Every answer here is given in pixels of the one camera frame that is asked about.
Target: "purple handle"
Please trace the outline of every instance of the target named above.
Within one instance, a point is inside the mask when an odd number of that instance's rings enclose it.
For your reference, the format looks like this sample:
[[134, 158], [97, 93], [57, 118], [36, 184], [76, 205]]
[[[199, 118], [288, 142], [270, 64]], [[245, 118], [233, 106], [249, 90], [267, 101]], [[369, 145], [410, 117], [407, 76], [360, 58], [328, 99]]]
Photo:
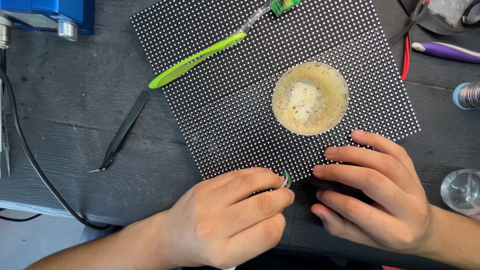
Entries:
[[480, 53], [440, 42], [412, 43], [412, 48], [442, 58], [480, 64]]

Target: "digital display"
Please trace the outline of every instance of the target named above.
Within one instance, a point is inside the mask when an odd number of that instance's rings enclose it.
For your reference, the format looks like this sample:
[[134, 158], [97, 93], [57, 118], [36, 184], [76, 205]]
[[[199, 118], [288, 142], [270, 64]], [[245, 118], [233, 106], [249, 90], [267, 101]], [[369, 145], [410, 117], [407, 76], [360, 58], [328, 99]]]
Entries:
[[8, 17], [15, 18], [32, 28], [57, 29], [58, 23], [43, 14], [2, 11]]

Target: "hand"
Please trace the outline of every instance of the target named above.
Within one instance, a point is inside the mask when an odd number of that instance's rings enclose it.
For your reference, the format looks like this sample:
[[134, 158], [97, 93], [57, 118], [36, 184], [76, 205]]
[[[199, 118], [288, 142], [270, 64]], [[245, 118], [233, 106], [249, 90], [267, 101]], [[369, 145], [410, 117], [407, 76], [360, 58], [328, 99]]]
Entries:
[[200, 182], [159, 213], [162, 252], [175, 266], [237, 266], [278, 244], [282, 210], [294, 193], [277, 189], [284, 179], [265, 168], [244, 169]]
[[312, 206], [325, 229], [353, 242], [401, 253], [417, 253], [425, 246], [431, 224], [431, 207], [407, 152], [380, 135], [355, 130], [352, 139], [377, 151], [360, 147], [330, 147], [325, 156], [358, 166], [315, 166], [320, 179], [337, 181], [362, 190], [376, 201], [368, 205], [330, 190], [319, 190], [324, 204]]

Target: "dark wood surface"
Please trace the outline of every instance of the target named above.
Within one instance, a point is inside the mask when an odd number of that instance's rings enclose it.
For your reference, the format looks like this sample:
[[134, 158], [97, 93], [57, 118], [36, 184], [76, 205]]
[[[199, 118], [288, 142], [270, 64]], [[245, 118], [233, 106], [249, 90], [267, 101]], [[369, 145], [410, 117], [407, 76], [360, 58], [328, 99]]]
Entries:
[[[154, 73], [129, 21], [158, 0], [96, 1], [92, 37], [77, 42], [54, 33], [12, 31], [8, 75], [16, 93], [21, 125], [32, 152], [74, 210], [89, 220], [128, 225], [168, 209], [201, 181], [176, 119], [160, 91], [150, 99], [111, 168], [97, 168], [138, 94]], [[396, 0], [374, 0], [387, 38], [407, 22]], [[439, 36], [417, 27], [414, 41], [443, 41], [480, 50], [480, 32]], [[401, 63], [402, 42], [392, 47]], [[452, 103], [460, 83], [480, 81], [480, 65], [413, 53], [405, 85], [421, 131], [399, 141], [415, 162], [429, 201], [446, 209], [440, 184], [450, 172], [480, 168], [480, 110]], [[2, 158], [0, 207], [68, 216], [31, 167], [9, 122], [12, 176]], [[316, 179], [293, 189], [285, 210], [287, 227], [278, 248], [367, 260], [412, 269], [446, 269], [436, 262], [364, 247], [329, 236], [310, 213], [314, 192], [330, 187]]]

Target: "clear glass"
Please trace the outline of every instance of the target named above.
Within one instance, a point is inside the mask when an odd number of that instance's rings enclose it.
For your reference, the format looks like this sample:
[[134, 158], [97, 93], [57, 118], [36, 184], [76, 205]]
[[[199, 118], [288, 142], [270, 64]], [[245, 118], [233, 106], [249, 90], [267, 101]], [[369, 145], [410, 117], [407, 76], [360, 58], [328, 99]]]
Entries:
[[480, 220], [480, 171], [458, 170], [445, 177], [440, 193], [453, 210]]

